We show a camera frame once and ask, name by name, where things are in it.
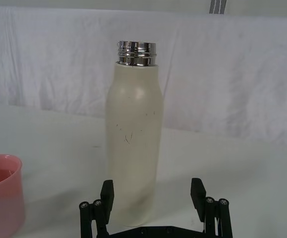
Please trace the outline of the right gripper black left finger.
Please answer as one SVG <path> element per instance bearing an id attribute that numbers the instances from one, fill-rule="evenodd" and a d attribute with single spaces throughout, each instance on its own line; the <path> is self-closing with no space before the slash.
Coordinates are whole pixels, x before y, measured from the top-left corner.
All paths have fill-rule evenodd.
<path id="1" fill-rule="evenodd" d="M 96 222 L 97 238 L 108 238 L 109 233 L 106 225 L 109 223 L 111 210 L 114 201 L 113 181 L 103 182 L 100 199 L 93 203 L 83 201 L 79 204 L 80 211 L 80 237 L 92 238 L 92 221 Z"/>

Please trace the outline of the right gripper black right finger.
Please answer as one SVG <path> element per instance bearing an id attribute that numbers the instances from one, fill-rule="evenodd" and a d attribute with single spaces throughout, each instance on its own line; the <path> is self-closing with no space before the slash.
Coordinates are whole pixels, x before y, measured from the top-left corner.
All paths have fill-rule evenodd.
<path id="1" fill-rule="evenodd" d="M 199 178 L 191 180 L 190 195 L 198 217 L 203 223 L 205 237 L 229 238 L 229 201 L 225 198 L 216 201 L 214 198 L 207 196 L 203 182 Z"/>

